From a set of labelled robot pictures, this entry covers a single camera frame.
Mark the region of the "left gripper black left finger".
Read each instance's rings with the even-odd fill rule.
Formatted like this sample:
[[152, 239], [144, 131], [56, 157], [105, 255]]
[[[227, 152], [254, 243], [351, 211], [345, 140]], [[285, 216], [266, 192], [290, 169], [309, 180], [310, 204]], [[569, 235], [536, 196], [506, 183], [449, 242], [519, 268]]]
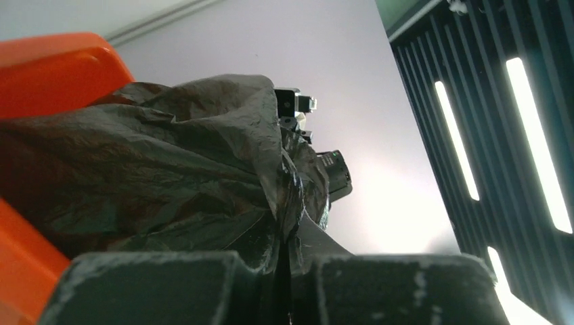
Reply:
[[260, 324], [270, 316], [280, 235], [257, 221], [224, 251], [87, 253], [40, 324]]

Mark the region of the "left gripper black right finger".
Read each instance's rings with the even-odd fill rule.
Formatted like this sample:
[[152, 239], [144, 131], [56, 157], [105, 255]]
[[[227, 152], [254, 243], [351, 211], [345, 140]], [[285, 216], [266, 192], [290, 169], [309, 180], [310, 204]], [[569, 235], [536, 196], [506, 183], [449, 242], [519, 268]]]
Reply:
[[295, 324], [507, 324], [471, 255], [353, 255], [310, 218], [289, 239]]

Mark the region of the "black plastic trash bag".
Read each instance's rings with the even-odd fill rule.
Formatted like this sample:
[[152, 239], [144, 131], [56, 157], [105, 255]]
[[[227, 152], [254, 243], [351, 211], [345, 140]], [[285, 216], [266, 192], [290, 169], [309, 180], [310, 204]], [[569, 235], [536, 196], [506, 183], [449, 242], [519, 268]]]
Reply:
[[1, 120], [1, 197], [63, 256], [222, 251], [328, 223], [316, 151], [275, 85], [223, 74], [130, 83], [89, 106]]

